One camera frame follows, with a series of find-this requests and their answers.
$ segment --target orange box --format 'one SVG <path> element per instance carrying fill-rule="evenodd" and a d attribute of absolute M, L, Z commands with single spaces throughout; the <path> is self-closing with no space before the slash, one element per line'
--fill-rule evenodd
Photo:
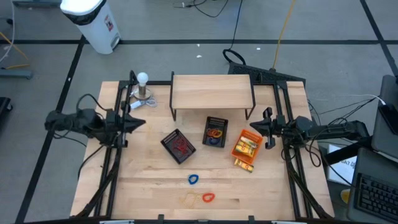
<path fill-rule="evenodd" d="M 257 149 L 254 151 L 253 157 L 245 155 L 242 152 L 235 151 L 235 147 L 238 144 L 241 137 L 248 138 L 248 139 L 254 141 L 258 145 Z M 258 136 L 257 134 L 254 134 L 254 133 L 244 129 L 244 130 L 242 130 L 241 135 L 239 136 L 238 140 L 236 141 L 236 144 L 232 148 L 231 154 L 233 157 L 238 158 L 247 164 L 253 165 L 254 159 L 256 158 L 257 153 L 259 152 L 261 143 L 262 143 L 262 136 Z"/>

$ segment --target white trash can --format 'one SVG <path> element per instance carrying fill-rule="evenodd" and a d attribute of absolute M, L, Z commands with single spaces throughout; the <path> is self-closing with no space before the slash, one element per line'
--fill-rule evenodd
<path fill-rule="evenodd" d="M 60 7 L 98 53 L 113 52 L 121 36 L 106 0 L 62 0 Z"/>

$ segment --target wooden table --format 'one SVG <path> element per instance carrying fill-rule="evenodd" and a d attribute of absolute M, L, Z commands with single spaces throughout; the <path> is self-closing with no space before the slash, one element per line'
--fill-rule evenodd
<path fill-rule="evenodd" d="M 303 83 L 287 84 L 294 117 L 300 115 L 310 118 Z M 105 108 L 114 107 L 117 86 L 118 82 L 103 82 L 98 101 Z M 247 220 L 249 215 L 254 215 L 256 220 L 294 220 L 286 166 L 280 158 L 281 140 L 276 138 L 276 147 L 271 150 L 261 146 L 253 173 L 234 166 L 234 158 L 230 154 L 242 129 L 255 132 L 249 123 L 261 120 L 262 112 L 268 106 L 276 111 L 271 86 L 254 87 L 256 108 L 249 121 L 245 120 L 242 110 L 211 109 L 179 110 L 175 122 L 169 108 L 170 86 L 148 88 L 154 93 L 158 106 L 144 106 L 131 112 L 133 117 L 146 120 L 146 124 L 127 135 L 129 147 L 123 149 L 122 153 L 112 218 L 157 219 L 158 214 L 164 214 L 165 219 L 177 220 Z M 283 97 L 281 101 L 285 114 Z M 207 116 L 229 120 L 225 148 L 201 143 Z M 160 143 L 176 128 L 197 149 L 181 165 Z M 85 157 L 98 146 L 97 140 L 90 139 Z M 97 190 L 104 155 L 105 150 L 84 166 L 73 201 L 72 215 L 78 213 Z M 308 189 L 325 211 L 334 216 L 322 166 L 314 167 L 304 150 L 302 160 Z M 188 183 L 190 174 L 199 175 L 197 184 Z M 182 202 L 188 192 L 213 192 L 216 198 L 211 203 L 196 200 L 190 207 L 192 195 L 187 197 L 185 204 Z M 304 217 L 299 188 L 297 192 L 301 215 Z M 108 193 L 104 195 L 104 203 L 107 202 L 107 196 Z"/>

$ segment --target light bulb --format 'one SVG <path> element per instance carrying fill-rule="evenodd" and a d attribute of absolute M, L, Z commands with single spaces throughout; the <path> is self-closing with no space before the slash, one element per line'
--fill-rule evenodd
<path fill-rule="evenodd" d="M 145 86 L 148 82 L 148 74 L 145 72 L 138 73 L 137 80 L 140 86 Z"/>

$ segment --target trash can lid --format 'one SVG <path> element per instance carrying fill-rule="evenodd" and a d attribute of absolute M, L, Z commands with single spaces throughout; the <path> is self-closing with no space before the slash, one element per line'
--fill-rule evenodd
<path fill-rule="evenodd" d="M 84 16 L 94 11 L 105 0 L 62 0 L 61 10 L 64 13 Z"/>

